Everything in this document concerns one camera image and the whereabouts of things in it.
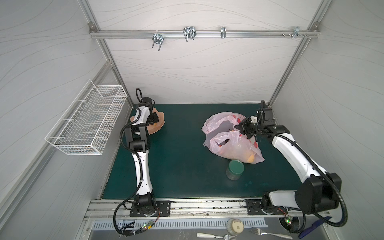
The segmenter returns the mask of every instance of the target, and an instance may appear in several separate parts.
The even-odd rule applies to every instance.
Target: beige lid
[[[244,224],[239,219],[235,219],[232,221],[232,230],[235,233],[242,233],[244,230]]]

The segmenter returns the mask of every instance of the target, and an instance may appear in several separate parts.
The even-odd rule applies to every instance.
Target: green mat
[[[264,138],[259,147],[265,161],[244,164],[237,181],[225,174],[230,160],[203,146],[201,128],[211,115],[234,112],[249,117],[259,104],[156,104],[155,108],[165,118],[164,126],[149,136],[149,172],[156,198],[262,196],[270,190],[295,190],[301,184],[284,156]],[[103,198],[125,199],[135,189],[132,154],[120,147]]]

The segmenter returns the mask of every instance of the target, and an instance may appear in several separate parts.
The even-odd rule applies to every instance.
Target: metal mesh basket
[[[93,85],[87,90],[83,100],[72,103],[78,104],[73,114],[64,114],[45,138],[67,155],[101,155],[127,98],[121,85]]]

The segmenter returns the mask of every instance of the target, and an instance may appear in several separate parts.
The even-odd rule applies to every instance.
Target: translucent plastic bag
[[[206,120],[202,131],[206,134],[204,146],[224,158],[237,159],[244,163],[263,162],[264,158],[255,138],[247,139],[234,126],[244,120],[241,114],[218,113]]]

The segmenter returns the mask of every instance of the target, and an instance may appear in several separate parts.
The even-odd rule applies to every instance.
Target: fork
[[[281,238],[285,238],[285,239],[292,239],[291,236],[284,235],[284,234],[277,234],[277,233],[267,233],[267,232],[261,230],[260,228],[256,228],[256,227],[252,227],[251,228],[251,233],[254,233],[254,234],[257,234],[257,235],[269,234],[269,235],[273,235],[273,236],[281,237]]]
[[[221,239],[224,239],[224,240],[236,240],[237,236],[232,236],[232,235],[225,235],[225,236],[216,236],[216,235],[213,235],[213,234],[206,234],[206,233],[198,233],[196,234],[197,237],[205,237],[205,238],[221,238]]]

